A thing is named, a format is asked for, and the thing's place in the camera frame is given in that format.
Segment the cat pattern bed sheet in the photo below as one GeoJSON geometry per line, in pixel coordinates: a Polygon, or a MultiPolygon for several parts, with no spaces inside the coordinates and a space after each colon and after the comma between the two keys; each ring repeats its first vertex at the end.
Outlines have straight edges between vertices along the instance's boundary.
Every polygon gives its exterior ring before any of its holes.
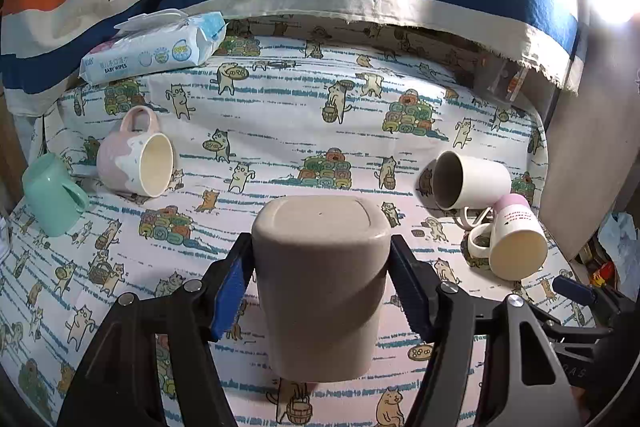
{"type": "Polygon", "coordinates": [[[416,257],[468,293],[518,293],[564,325],[588,326],[589,310],[555,294],[570,265],[551,246],[531,277],[496,279],[472,259],[465,234],[441,212],[428,181],[444,150],[498,162],[538,207],[547,140],[534,106],[502,108],[464,87],[470,61],[440,65],[395,50],[299,37],[232,32],[203,66],[62,94],[39,118],[15,121],[25,154],[62,159],[87,192],[88,209],[52,237],[26,204],[9,226],[1,267],[1,364],[18,403],[58,419],[80,359],[122,293],[171,293],[224,257],[267,202],[292,195],[367,199],[416,257]],[[175,152],[167,191],[147,199],[108,191],[96,171],[100,143],[129,109],[154,112],[175,152]]]}

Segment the pink and white mug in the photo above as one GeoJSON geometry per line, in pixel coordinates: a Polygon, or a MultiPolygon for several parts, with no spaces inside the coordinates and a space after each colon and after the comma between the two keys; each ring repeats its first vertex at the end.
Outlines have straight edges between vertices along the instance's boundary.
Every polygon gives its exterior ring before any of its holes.
{"type": "Polygon", "coordinates": [[[174,169],[174,149],[154,110],[129,109],[117,130],[107,135],[96,156],[100,181],[111,191],[155,198],[174,169]]]}

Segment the white mug pink base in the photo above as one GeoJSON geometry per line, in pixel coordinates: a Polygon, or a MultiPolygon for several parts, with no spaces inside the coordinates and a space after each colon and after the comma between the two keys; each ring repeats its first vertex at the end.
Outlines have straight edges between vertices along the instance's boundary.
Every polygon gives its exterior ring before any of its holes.
{"type": "Polygon", "coordinates": [[[542,226],[520,194],[508,194],[495,203],[492,221],[472,228],[468,251],[486,260],[491,272],[505,281],[520,281],[540,269],[548,256],[542,226]]]}

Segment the beige square plastic cup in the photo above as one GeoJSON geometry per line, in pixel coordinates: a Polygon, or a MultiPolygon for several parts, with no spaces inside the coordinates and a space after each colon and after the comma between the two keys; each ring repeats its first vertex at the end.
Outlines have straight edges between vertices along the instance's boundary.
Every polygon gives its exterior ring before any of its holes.
{"type": "Polygon", "coordinates": [[[351,381],[370,369],[385,293],[390,225],[369,199],[273,199],[252,226],[273,372],[351,381]]]}

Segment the clear glass cup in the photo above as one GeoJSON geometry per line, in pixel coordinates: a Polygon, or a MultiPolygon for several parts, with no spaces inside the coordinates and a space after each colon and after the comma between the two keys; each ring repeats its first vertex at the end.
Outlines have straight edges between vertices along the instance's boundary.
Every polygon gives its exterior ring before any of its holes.
{"type": "Polygon", "coordinates": [[[528,73],[529,69],[517,62],[483,52],[475,67],[473,91],[483,100],[509,108],[528,73]]]}

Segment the mint green plastic mug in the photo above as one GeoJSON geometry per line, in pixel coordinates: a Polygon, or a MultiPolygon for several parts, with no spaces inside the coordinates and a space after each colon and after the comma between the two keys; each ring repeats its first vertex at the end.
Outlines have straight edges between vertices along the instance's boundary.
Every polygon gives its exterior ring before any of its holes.
{"type": "Polygon", "coordinates": [[[58,237],[70,231],[89,207],[87,193],[52,153],[45,153],[27,167],[22,185],[26,204],[47,236],[58,237]]]}

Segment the baby wipes pack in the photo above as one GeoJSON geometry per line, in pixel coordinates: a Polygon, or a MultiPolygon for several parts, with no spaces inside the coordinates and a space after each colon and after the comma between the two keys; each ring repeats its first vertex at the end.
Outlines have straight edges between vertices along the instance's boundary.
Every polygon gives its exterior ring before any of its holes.
{"type": "Polygon", "coordinates": [[[81,60],[79,77],[91,86],[204,64],[224,41],[218,12],[189,15],[177,9],[140,14],[114,26],[116,35],[81,60]]]}

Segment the white mug dark inside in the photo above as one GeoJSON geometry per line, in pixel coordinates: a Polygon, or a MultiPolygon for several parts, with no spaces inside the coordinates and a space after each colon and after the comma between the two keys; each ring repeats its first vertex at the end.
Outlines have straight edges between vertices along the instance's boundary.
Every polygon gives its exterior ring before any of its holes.
{"type": "Polygon", "coordinates": [[[491,213],[491,207],[511,191],[511,175],[498,162],[442,152],[432,171],[432,190],[437,206],[456,210],[457,225],[471,231],[491,213]]]}

